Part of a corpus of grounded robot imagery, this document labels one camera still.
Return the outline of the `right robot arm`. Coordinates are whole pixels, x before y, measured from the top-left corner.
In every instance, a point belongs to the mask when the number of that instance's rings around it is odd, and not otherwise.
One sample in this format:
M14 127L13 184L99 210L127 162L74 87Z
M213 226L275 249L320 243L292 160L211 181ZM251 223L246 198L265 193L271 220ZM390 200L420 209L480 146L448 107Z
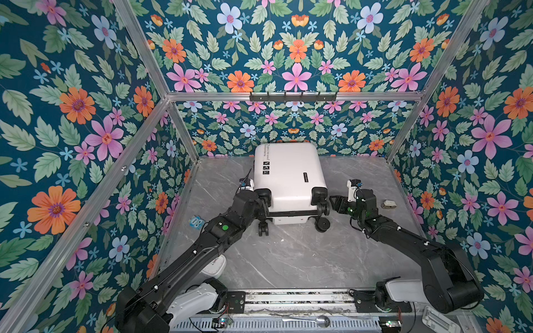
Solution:
M447 314L471 309L483 300L484 290L461 246L426 239L381 215L373 191L360 185L357 179L349 180L347 196L331 196L332 210L348 215L366 238L394 248L421 269L418 280L391 277L377 282L373 294L377 307L386 309L395 303L421 302Z

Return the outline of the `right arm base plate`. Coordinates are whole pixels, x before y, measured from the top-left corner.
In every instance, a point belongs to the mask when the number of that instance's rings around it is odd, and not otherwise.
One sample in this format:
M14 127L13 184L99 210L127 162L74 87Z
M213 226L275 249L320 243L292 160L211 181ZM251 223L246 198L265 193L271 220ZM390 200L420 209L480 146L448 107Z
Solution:
M383 300L378 294L376 298L375 290L350 289L348 295L353 298L353 302L358 313L412 313L413 307L408 302L395 302Z

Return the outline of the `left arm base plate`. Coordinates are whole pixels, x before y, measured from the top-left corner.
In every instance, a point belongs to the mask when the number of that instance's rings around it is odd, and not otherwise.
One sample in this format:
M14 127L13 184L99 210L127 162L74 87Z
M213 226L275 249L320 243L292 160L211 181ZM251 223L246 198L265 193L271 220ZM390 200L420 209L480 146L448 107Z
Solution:
M214 305L209 309L212 314L243 314L246 305L245 291L227 291L218 296Z

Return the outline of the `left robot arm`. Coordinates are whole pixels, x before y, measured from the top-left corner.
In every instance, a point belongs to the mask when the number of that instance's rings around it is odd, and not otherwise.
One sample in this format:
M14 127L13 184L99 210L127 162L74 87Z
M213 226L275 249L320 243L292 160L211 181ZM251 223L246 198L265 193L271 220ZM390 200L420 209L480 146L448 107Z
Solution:
M186 288L213 260L239 241L255 220L265 220L268 199L238 190L233 204L205 224L198 239L178 259L137 289L126 287L116 303L119 332L169 332L178 323L213 307L225 288L210 279Z

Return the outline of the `black suitcase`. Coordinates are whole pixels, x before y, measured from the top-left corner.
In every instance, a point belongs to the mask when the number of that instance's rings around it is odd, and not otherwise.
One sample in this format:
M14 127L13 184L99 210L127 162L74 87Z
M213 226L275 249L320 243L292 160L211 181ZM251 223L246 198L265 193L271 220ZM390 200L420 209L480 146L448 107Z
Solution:
M269 234L269 223L292 225L312 219L319 233L330 228L328 188L315 145L259 145L255 149L253 188L266 207L265 217L259 218L259 236Z

